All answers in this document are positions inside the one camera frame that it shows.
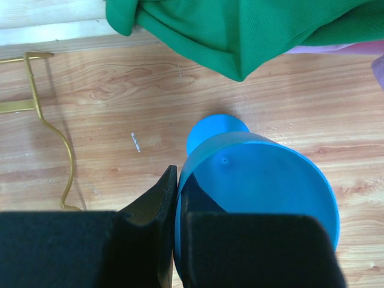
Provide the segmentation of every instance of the blue cup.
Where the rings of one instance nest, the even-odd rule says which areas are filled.
[[[334,249],[340,233],[336,198],[324,174],[308,158],[249,132],[229,115],[209,116],[192,129],[182,168],[175,219],[175,263],[181,255],[181,191],[193,173],[228,213],[299,214],[319,221]]]

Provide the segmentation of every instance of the pink cloth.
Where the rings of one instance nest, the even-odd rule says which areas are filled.
[[[329,45],[329,46],[296,46],[287,53],[316,53],[338,55],[384,55],[384,40],[363,42],[356,44]],[[373,73],[384,89],[384,56],[372,63]]]

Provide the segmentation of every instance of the green cloth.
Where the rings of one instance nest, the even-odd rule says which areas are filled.
[[[297,45],[384,39],[384,0],[107,0],[106,16],[237,81]]]

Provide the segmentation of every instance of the white wooden baseboard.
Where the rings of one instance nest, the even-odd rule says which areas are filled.
[[[158,43],[142,28],[129,37],[105,19],[103,0],[14,0],[0,3],[0,58]]]

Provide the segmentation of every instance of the gold metal wire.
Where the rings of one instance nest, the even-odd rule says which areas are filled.
[[[35,79],[32,72],[32,67],[30,60],[31,59],[38,59],[38,58],[51,58],[53,57],[52,53],[49,52],[28,52],[24,54],[24,57],[20,58],[10,58],[10,59],[0,59],[0,64],[3,63],[12,63],[12,62],[20,62],[24,61],[26,72],[29,79],[29,86],[31,87],[32,97],[33,97],[33,103],[30,102],[30,100],[20,100],[20,101],[9,101],[9,102],[3,102],[0,103],[0,114],[1,113],[10,113],[10,112],[22,112],[22,111],[28,111],[28,110],[36,110],[37,116],[40,119],[40,121],[45,125],[47,128],[51,129],[53,132],[55,132],[61,140],[64,142],[64,145],[68,152],[68,157],[70,161],[70,172],[68,177],[67,186],[65,187],[65,190],[61,196],[60,199],[60,206],[62,209],[67,211],[81,211],[80,208],[75,206],[70,206],[65,204],[65,200],[67,199],[68,193],[71,189],[72,183],[73,183],[73,177],[74,177],[74,155],[71,148],[70,143],[65,138],[65,136],[53,125],[49,124],[43,115],[43,111],[40,106],[40,101],[38,98],[38,93],[36,89]]]

